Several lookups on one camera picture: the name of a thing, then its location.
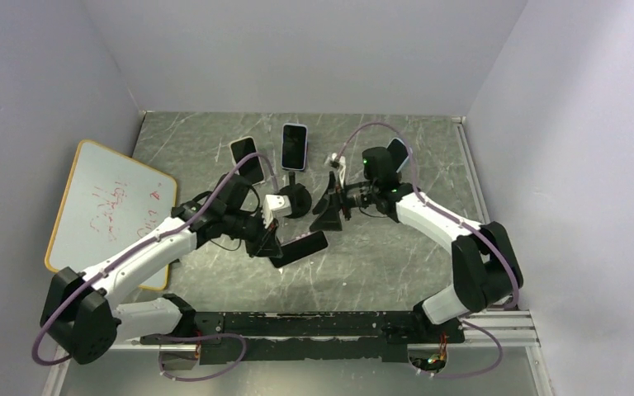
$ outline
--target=gray marble surface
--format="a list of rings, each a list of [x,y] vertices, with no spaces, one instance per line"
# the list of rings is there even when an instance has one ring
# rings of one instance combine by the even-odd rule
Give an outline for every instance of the gray marble surface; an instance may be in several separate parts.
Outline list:
[[[144,119],[133,157],[174,177],[178,202],[211,189],[232,168],[228,143],[253,136],[258,150],[271,160],[280,186],[281,132],[286,122],[309,128],[308,169],[298,172],[316,202],[328,180],[323,165],[361,123],[383,120],[400,128],[419,162],[420,188],[429,197],[469,219],[481,220],[468,181],[465,159],[448,118],[397,115],[236,114],[151,112]],[[348,180],[362,177],[361,151],[386,146],[393,133],[386,128],[363,130],[346,151]],[[409,165],[403,179],[410,181]],[[259,192],[272,192],[270,182]],[[247,199],[248,207],[254,205]],[[305,233],[314,219],[282,219],[281,240]],[[451,277],[451,258],[421,233],[389,219],[358,212],[341,233],[327,233],[329,248],[290,264],[282,271],[267,258],[250,259],[244,248],[226,252],[207,244],[172,265],[168,290],[196,310],[311,311],[411,309],[440,291]],[[226,238],[219,243],[233,247]],[[128,301],[154,299],[163,292],[137,290]]]

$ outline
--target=white enclosure wall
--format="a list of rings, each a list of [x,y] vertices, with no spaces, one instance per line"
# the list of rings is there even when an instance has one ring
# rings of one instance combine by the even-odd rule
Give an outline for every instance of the white enclosure wall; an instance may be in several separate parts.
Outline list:
[[[0,0],[0,396],[41,394],[49,371],[31,361],[30,347],[50,282],[43,257],[78,141],[131,153],[139,126],[79,0]]]
[[[529,1],[466,129],[557,394],[634,394],[634,1]]]
[[[467,113],[526,0],[84,0],[140,108]]]

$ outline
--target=whiteboard wooden frame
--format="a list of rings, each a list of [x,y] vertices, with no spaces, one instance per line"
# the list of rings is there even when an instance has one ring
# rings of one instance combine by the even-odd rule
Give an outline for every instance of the whiteboard wooden frame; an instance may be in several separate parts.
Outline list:
[[[145,167],[145,168],[147,168],[147,169],[149,169],[151,171],[154,171],[154,172],[160,174],[163,177],[166,177],[173,184],[173,201],[172,201],[172,205],[176,205],[176,199],[177,199],[176,195],[177,195],[178,186],[177,186],[176,181],[173,179],[173,177],[167,175],[166,173],[160,172],[159,170],[154,169],[154,168],[150,167],[149,165],[141,163],[141,162],[139,162],[139,161],[137,161],[137,160],[135,160],[133,158],[127,157],[124,154],[118,153],[117,151],[115,151],[115,150],[113,150],[111,148],[108,148],[108,147],[106,147],[106,146],[104,146],[102,144],[99,144],[96,141],[93,141],[93,140],[90,140],[90,139],[82,140],[78,144],[76,154],[74,155],[74,160],[73,160],[73,163],[72,163],[72,167],[69,170],[69,177],[67,179],[67,185],[64,188],[64,194],[62,195],[62,200],[61,200],[61,202],[59,204],[59,211],[57,212],[57,219],[54,222],[54,227],[52,229],[50,242],[48,243],[47,252],[45,254],[45,266],[47,267],[48,270],[50,270],[52,272],[59,271],[58,268],[55,268],[54,266],[51,265],[50,258],[51,258],[52,252],[53,252],[54,241],[55,241],[55,239],[57,237],[57,232],[59,230],[60,221],[62,219],[62,214],[64,212],[64,208],[65,208],[66,203],[67,203],[67,197],[69,195],[69,191],[70,191],[70,188],[72,186],[72,180],[73,180],[76,168],[77,168],[79,156],[80,156],[80,154],[82,152],[82,148],[84,147],[85,144],[94,144],[95,146],[97,146],[100,149],[104,149],[104,150],[106,150],[106,151],[108,151],[110,153],[114,153],[115,155],[118,155],[118,156],[124,158],[125,160],[128,160],[128,161],[131,161],[133,163],[139,164],[142,167]],[[168,285],[168,266],[166,266],[164,268],[164,270],[165,270],[164,281],[163,281],[163,285],[161,287],[153,287],[153,286],[149,286],[149,285],[141,285],[140,288],[147,289],[147,290],[164,290],[164,289],[166,289],[166,287]]]

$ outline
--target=table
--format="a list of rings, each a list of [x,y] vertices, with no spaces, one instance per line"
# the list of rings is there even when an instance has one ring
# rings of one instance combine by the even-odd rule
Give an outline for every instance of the table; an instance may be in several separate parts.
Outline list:
[[[144,118],[133,158],[174,177],[177,202],[210,190],[232,168],[228,143],[253,136],[258,150],[274,167],[281,186],[282,125],[309,128],[308,169],[297,181],[321,197],[329,170],[328,154],[338,151],[357,126],[383,120],[398,127],[414,146],[421,189],[460,215],[482,221],[476,205],[460,136],[449,118],[402,115],[257,114],[149,112]],[[386,146],[393,133],[382,127],[363,130],[348,147],[347,179],[362,177],[361,151]],[[403,170],[409,177],[409,164]],[[271,183],[259,193],[272,192]],[[377,215],[375,209],[370,213]],[[279,237],[286,241],[307,231],[315,217],[281,219]],[[290,264],[282,271],[266,258],[249,258],[242,247],[226,252],[210,243],[171,266],[168,290],[203,311],[334,311],[411,309],[451,281],[451,258],[421,233],[389,219],[354,213],[341,233],[327,233],[329,247]],[[227,247],[236,241],[219,239]],[[127,302],[155,299],[163,292],[137,290]]]
[[[494,348],[452,350],[449,373],[478,370],[497,357]],[[219,366],[196,366],[175,374],[197,377]],[[490,375],[470,379],[432,379],[406,364],[357,361],[251,361],[219,378],[184,384],[159,376],[156,353],[109,351],[91,365],[72,364],[61,396],[150,394],[174,396],[536,396],[531,365],[522,347],[504,348],[504,360]]]

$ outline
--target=phone screen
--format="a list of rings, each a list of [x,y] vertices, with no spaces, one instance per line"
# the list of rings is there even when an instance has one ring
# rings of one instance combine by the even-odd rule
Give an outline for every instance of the phone screen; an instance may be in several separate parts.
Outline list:
[[[390,144],[387,145],[387,151],[390,152],[392,157],[392,164],[395,165],[397,172],[402,170],[402,167],[407,163],[409,155],[407,154],[407,148],[402,140],[397,138],[392,139]]]
[[[305,236],[282,245],[281,250],[283,251],[283,257],[270,257],[269,260],[271,260],[271,264],[273,264],[274,267],[281,268],[301,258],[308,257],[310,254],[326,249],[328,245],[327,237],[324,236],[323,231],[308,233]]]
[[[238,163],[251,153],[256,153],[256,145],[252,138],[237,140],[229,145],[229,149],[232,150],[232,157],[234,157],[235,163]],[[239,175],[246,177],[252,184],[263,182],[264,175],[258,157],[251,158],[242,165],[239,168]]]
[[[283,125],[283,152],[281,166],[285,169],[305,169],[307,128],[303,125]]]

